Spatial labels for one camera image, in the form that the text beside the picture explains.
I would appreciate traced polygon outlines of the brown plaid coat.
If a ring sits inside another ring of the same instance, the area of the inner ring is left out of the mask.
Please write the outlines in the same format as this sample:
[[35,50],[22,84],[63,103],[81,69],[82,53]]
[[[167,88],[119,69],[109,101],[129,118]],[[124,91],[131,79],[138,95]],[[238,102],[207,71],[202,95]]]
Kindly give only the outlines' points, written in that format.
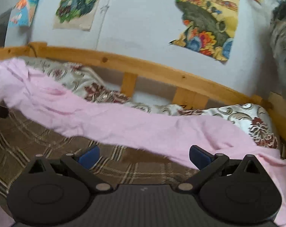
[[100,158],[90,172],[113,187],[120,183],[175,186],[198,171],[147,151],[84,137],[66,138],[12,111],[7,118],[0,118],[0,198],[6,198],[10,185],[35,155],[57,159],[88,148],[100,149]]

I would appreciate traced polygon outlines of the pink bed sheet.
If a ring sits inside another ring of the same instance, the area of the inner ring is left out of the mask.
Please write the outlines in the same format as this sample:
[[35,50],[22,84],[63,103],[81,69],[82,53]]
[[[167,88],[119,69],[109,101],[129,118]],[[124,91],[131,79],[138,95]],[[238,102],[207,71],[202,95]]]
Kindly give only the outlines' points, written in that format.
[[0,61],[0,101],[65,137],[143,149],[188,167],[192,145],[235,159],[254,154],[281,193],[275,223],[286,226],[286,159],[275,149],[258,147],[249,135],[220,117],[167,116],[121,104],[90,103],[18,58]]

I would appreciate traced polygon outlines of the floral patterned bedding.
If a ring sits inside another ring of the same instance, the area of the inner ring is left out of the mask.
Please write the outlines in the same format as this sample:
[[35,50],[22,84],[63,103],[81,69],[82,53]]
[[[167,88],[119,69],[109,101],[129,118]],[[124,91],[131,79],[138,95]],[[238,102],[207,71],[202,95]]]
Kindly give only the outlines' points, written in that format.
[[232,122],[251,136],[256,145],[272,149],[282,149],[275,125],[267,111],[260,105],[247,103],[209,109],[186,110],[176,104],[147,105],[136,103],[125,94],[111,90],[97,73],[88,66],[79,63],[53,61],[44,58],[23,57],[28,66],[33,67],[56,82],[71,90],[77,96],[91,103],[118,103],[126,107],[139,109],[146,113],[168,116],[210,115]]

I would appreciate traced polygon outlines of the grey door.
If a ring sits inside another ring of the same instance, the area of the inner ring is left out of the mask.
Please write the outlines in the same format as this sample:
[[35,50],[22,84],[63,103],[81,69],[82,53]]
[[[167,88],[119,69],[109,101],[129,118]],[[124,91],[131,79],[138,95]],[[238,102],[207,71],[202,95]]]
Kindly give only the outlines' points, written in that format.
[[0,47],[4,47],[8,22],[12,8],[0,14]]

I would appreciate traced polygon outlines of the orange anime girl poster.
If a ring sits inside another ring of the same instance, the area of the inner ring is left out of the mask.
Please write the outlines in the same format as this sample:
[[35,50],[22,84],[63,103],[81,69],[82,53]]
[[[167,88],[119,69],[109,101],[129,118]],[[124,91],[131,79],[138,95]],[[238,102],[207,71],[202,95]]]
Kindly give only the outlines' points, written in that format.
[[19,0],[10,13],[8,27],[30,27],[39,0]]

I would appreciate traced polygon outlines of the green chibi character poster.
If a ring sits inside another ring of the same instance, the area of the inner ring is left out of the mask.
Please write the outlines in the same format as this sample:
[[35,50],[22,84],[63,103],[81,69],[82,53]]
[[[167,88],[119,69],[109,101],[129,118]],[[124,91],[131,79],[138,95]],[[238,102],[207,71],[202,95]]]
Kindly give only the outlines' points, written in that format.
[[99,0],[61,0],[55,14],[55,29],[91,29]]

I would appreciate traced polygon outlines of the grey furry blanket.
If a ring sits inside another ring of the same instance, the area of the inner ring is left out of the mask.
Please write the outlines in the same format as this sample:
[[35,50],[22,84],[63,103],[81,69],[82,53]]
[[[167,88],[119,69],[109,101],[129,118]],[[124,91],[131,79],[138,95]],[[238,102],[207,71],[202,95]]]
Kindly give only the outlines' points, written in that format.
[[282,93],[286,98],[286,0],[281,1],[272,11],[270,46],[277,65]]

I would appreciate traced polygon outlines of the colourful landscape poster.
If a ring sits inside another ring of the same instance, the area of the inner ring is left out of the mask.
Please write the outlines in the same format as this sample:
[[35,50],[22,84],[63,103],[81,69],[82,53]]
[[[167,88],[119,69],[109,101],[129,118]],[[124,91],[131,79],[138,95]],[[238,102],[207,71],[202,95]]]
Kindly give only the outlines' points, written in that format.
[[175,0],[186,29],[170,44],[226,62],[238,26],[239,3],[240,0]]

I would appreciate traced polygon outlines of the wooden bed frame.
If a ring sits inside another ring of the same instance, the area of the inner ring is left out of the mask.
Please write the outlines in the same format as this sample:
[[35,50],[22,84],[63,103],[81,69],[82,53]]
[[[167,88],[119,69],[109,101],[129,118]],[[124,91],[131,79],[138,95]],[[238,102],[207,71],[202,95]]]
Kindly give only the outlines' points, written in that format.
[[134,93],[139,76],[163,82],[176,87],[173,103],[180,106],[184,105],[187,109],[203,109],[208,100],[216,100],[225,105],[254,103],[267,110],[278,133],[286,141],[286,101],[276,93],[272,93],[268,100],[257,95],[249,97],[191,73],[151,61],[108,52],[54,47],[48,46],[44,42],[32,42],[20,47],[0,48],[0,60],[17,56],[50,58],[57,61],[70,61],[86,66],[117,70],[123,73],[120,90],[129,97]]

